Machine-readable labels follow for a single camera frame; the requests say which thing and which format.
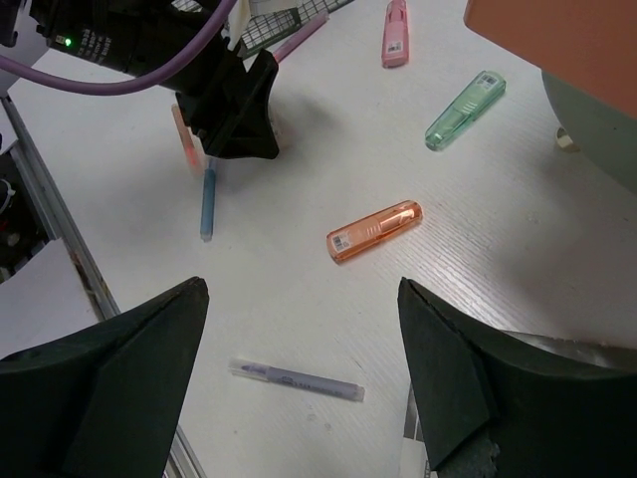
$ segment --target purple pen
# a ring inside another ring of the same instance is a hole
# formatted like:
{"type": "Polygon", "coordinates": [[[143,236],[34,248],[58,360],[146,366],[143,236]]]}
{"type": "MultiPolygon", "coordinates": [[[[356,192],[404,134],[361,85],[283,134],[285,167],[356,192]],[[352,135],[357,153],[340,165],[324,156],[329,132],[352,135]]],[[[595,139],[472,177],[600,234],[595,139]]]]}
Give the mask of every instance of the purple pen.
{"type": "Polygon", "coordinates": [[[272,381],[281,385],[293,386],[305,390],[337,396],[352,401],[362,401],[365,397],[365,389],[355,383],[332,380],[321,376],[299,373],[297,371],[276,368],[253,361],[231,358],[228,369],[234,375],[246,376],[262,381],[272,381]]]}

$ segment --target pink highlighter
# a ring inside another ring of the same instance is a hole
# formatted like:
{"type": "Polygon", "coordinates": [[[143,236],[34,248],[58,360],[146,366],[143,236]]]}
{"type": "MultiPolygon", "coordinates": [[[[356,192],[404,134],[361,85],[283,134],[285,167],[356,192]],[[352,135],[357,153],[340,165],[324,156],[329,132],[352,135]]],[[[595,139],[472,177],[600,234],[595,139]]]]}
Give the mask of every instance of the pink highlighter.
{"type": "Polygon", "coordinates": [[[409,31],[405,0],[391,0],[387,5],[380,58],[385,68],[400,67],[409,61],[409,31]]]}

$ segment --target orange object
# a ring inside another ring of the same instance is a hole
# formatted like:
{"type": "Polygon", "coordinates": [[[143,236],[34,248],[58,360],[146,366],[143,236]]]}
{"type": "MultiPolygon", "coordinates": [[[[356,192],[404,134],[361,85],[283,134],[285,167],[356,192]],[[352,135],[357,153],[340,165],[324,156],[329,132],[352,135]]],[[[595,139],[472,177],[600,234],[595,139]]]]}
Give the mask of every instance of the orange object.
{"type": "Polygon", "coordinates": [[[179,132],[179,138],[181,139],[181,145],[183,146],[183,152],[186,155],[186,161],[190,170],[197,176],[203,175],[203,164],[201,163],[201,157],[197,150],[190,129],[186,126],[181,114],[179,105],[172,106],[172,117],[175,119],[175,125],[177,126],[177,132],[179,132]]]}
{"type": "Polygon", "coordinates": [[[637,118],[637,2],[469,0],[474,32],[637,118]]]}
{"type": "Polygon", "coordinates": [[[327,234],[327,252],[341,263],[415,226],[422,216],[417,202],[400,202],[327,234]]]}

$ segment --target highlighter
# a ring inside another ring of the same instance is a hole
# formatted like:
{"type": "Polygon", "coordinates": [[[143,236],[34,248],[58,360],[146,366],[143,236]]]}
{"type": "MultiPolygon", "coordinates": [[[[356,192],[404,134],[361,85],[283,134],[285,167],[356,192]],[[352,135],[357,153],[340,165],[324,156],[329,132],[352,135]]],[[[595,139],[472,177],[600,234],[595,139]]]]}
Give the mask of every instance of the highlighter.
{"type": "Polygon", "coordinates": [[[400,202],[327,234],[327,252],[334,262],[344,262],[415,226],[422,216],[417,202],[400,202]]]}
{"type": "Polygon", "coordinates": [[[380,59],[384,68],[400,67],[409,61],[409,27],[405,0],[391,0],[387,5],[380,59]]]}
{"type": "Polygon", "coordinates": [[[425,132],[425,144],[440,151],[505,93],[507,82],[496,72],[481,72],[425,132]]]}

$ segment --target orange highlighter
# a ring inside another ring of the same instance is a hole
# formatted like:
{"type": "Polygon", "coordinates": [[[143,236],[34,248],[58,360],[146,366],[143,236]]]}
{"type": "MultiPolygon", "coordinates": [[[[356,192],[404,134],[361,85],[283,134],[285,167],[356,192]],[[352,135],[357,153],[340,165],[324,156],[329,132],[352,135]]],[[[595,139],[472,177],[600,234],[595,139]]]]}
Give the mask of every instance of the orange highlighter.
{"type": "Polygon", "coordinates": [[[327,234],[327,252],[334,262],[344,262],[415,226],[422,216],[417,202],[400,202],[327,234]]]}

